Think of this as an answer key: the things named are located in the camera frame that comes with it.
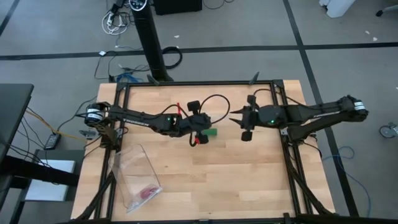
desk leg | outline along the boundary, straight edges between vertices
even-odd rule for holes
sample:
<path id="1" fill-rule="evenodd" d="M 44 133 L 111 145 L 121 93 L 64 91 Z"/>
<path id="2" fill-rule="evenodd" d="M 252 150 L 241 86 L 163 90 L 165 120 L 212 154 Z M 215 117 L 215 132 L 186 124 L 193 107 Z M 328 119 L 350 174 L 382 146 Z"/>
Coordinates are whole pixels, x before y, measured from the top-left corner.
<path id="1" fill-rule="evenodd" d="M 76 187 L 79 182 L 79 175 L 27 162 L 12 156 L 4 158 L 0 165 L 0 174 L 11 174 L 73 187 Z"/>

black metal frame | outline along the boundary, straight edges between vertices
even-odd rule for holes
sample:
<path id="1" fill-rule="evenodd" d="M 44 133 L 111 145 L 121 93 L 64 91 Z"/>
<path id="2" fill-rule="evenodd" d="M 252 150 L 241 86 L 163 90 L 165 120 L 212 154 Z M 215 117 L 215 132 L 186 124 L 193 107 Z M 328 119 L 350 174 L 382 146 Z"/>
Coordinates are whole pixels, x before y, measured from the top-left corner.
<path id="1" fill-rule="evenodd" d="M 165 83 L 159 83 L 159 86 L 200 86 L 200 85 L 248 85 L 248 81 L 214 81 L 214 82 L 165 82 Z M 283 80 L 259 80 L 256 81 L 254 85 L 270 85 L 271 89 L 271 96 L 272 100 L 274 102 L 274 105 L 278 105 L 278 98 L 277 98 L 277 88 L 280 91 L 280 95 L 282 97 L 282 103 L 284 105 L 287 105 L 287 98 L 285 94 L 285 89 L 284 89 L 284 83 Z M 114 97 L 114 105 L 119 104 L 119 100 L 121 97 L 121 93 L 124 90 L 124 101 L 123 101 L 123 108 L 127 108 L 128 102 L 129 102 L 129 92 L 130 88 L 132 87 L 140 87 L 140 86 L 155 86 L 152 83 L 118 83 L 116 87 L 116 94 Z M 124 123 L 120 122 L 119 128 L 123 128 Z M 280 139 L 282 143 L 282 150 L 284 152 L 284 158 L 285 161 L 290 160 L 289 156 L 289 141 L 288 139 L 280 134 Z M 120 138 L 120 148 L 122 145 L 123 137 Z M 108 160 L 111 155 L 111 149 L 110 147 L 107 147 L 105 149 L 105 155 L 104 155 L 104 161 L 103 161 L 103 167 L 101 171 L 101 181 L 99 183 L 99 187 L 102 186 L 107 170 L 108 170 Z M 300 158 L 300 153 L 298 150 L 297 146 L 294 146 L 294 156 L 295 156 L 295 162 L 296 162 L 296 167 L 297 167 L 297 173 L 300 176 L 300 178 L 303 180 L 305 183 L 305 174 L 303 172 L 303 166 L 302 166 L 302 161 Z M 295 215 L 300 215 L 301 208 L 300 208 L 300 203 L 299 203 L 299 198 L 297 195 L 297 188 L 295 186 L 295 179 L 291 173 L 288 172 L 288 178 L 289 178 L 289 187 L 290 187 L 290 193 L 292 194 L 292 203 L 294 207 L 294 212 Z M 107 206 L 107 211 L 106 211 L 106 218 L 111 218 L 112 213 L 113 213 L 113 205 L 114 205 L 114 194 L 116 190 L 116 180 L 113 180 L 110 186 L 110 191 L 109 191 L 109 199 L 108 199 L 108 206 Z M 304 197 L 304 202 L 305 202 L 305 208 L 308 214 L 312 214 L 312 206 L 311 203 L 303 191 L 303 197 Z M 101 207 L 102 207 L 102 199 L 99 201 L 97 204 L 97 208 L 95 210 L 95 215 L 94 218 L 100 218 L 101 216 Z M 255 219 L 236 219 L 236 220 L 212 220 L 212 223 L 288 223 L 294 221 L 294 219 L 290 219 L 289 214 L 285 213 L 283 214 L 284 217 L 281 218 L 255 218 Z M 193 223 L 193 222 L 209 222 L 209 220 L 178 220 L 178 221 L 156 221 L 156 222 L 112 222 L 112 223 Z"/>

black pole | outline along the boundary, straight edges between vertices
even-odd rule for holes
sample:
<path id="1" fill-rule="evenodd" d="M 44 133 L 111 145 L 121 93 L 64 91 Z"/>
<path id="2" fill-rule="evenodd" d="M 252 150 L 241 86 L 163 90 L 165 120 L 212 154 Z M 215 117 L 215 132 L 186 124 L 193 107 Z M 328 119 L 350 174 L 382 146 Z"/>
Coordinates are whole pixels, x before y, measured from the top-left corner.
<path id="1" fill-rule="evenodd" d="M 162 50 L 160 48 L 159 38 L 156 33 L 156 26 L 149 2 L 146 2 L 143 8 L 132 10 L 138 36 L 144 49 L 145 57 L 152 76 L 160 82 L 172 82 L 173 79 L 167 74 L 164 64 Z"/>

wooden tabletop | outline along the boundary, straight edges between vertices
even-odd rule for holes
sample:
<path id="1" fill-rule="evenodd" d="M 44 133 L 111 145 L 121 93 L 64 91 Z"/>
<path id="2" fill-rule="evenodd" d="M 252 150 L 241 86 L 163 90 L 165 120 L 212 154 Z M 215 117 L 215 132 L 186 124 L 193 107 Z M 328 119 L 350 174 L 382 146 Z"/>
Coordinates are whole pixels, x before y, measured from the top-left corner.
<path id="1" fill-rule="evenodd" d="M 285 80 L 286 94 L 305 103 L 300 82 Z M 247 95 L 268 85 L 210 85 L 134 87 L 129 95 L 130 110 L 160 113 L 170 104 L 203 101 L 215 93 L 226 96 L 231 110 L 246 105 Z M 114 100 L 116 84 L 102 84 L 97 101 Z M 271 94 L 257 95 L 259 105 L 272 104 Z M 221 98 L 212 98 L 203 106 L 216 120 L 226 112 L 227 104 Z M 238 118 L 238 114 L 228 115 Z M 242 129 L 228 119 L 214 124 L 218 135 L 210 136 L 208 144 L 190 147 L 188 136 L 170 138 L 142 126 L 127 124 L 129 132 L 123 137 L 123 149 L 141 144 L 154 166 L 163 192 L 136 211 L 126 214 L 123 198 L 117 188 L 112 221 L 197 220 L 232 218 L 276 218 L 289 212 L 294 217 L 289 183 L 284 164 L 279 131 L 256 128 L 252 141 L 240 140 Z M 317 146 L 313 139 L 307 143 Z M 88 147 L 87 152 L 97 146 Z M 333 211 L 333 202 L 323 171 L 320 155 L 310 146 L 300 146 L 307 184 L 324 206 Z M 100 182 L 104 149 L 97 149 L 85 158 L 73 206 L 72 218 L 84 211 L 95 195 Z M 298 188 L 299 199 L 302 194 Z M 103 213 L 106 211 L 107 194 Z"/>

gray floor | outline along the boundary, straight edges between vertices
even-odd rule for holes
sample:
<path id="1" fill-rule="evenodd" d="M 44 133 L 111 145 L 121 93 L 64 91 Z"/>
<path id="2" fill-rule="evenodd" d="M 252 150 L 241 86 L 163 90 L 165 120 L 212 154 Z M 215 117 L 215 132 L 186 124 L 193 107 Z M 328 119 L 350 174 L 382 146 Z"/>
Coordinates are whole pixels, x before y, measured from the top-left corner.
<path id="1" fill-rule="evenodd" d="M 0 1 L 0 21 L 12 2 Z M 207 2 L 209 6 L 219 4 L 216 0 Z M 373 37 L 377 37 L 376 42 L 398 42 L 398 12 L 388 12 L 380 18 L 374 16 L 396 1 L 358 0 L 345 16 L 337 19 L 330 19 L 317 0 L 295 0 L 290 4 L 305 45 L 372 43 Z M 105 0 L 21 0 L 0 36 L 0 55 L 120 50 L 114 48 L 116 37 L 106 35 L 101 29 L 100 20 L 105 12 Z M 155 22 L 163 47 L 295 45 L 289 18 L 280 0 L 235 0 L 219 10 L 156 16 Z M 140 47 L 135 28 L 123 34 L 119 44 Z M 367 188 L 372 203 L 371 217 L 398 218 L 395 212 L 398 209 L 397 140 L 383 139 L 378 133 L 381 125 L 396 120 L 398 48 L 308 50 L 307 54 L 324 101 L 335 101 L 351 94 L 362 99 L 370 111 L 365 122 L 339 124 L 333 130 L 339 147 L 351 146 L 355 150 L 356 157 L 343 162 L 346 171 Z M 107 76 L 109 59 L 104 58 L 97 76 Z M 168 55 L 165 60 L 171 63 L 175 55 Z M 97 61 L 98 57 L 3 60 L 0 61 L 0 82 L 33 83 L 35 89 L 29 106 L 52 126 L 58 126 L 81 102 L 96 95 L 101 83 L 93 78 Z M 119 63 L 133 67 L 145 62 L 144 56 L 116 57 L 111 73 L 120 73 Z M 181 65 L 169 73 L 178 81 L 244 80 L 257 71 L 261 79 L 300 80 L 307 103 L 315 102 L 299 51 L 295 50 L 184 54 Z M 36 119 L 26 118 L 45 141 L 50 131 Z M 75 119 L 62 131 L 79 135 L 78 130 L 84 128 L 82 120 Z M 318 144 L 326 157 L 330 155 L 326 136 L 324 132 L 319 135 Z M 27 148 L 26 139 L 18 134 L 14 144 Z M 60 148 L 80 150 L 83 145 L 80 141 L 63 138 Z M 324 168 L 336 211 L 348 215 L 333 162 L 325 161 Z M 359 213 L 365 217 L 368 198 L 355 181 L 349 179 L 349 182 Z M 0 223 L 9 221 L 18 193 L 18 190 L 10 192 L 7 206 L 0 212 Z M 40 206 L 29 203 L 20 223 L 63 222 L 71 209 L 71 202 Z"/>

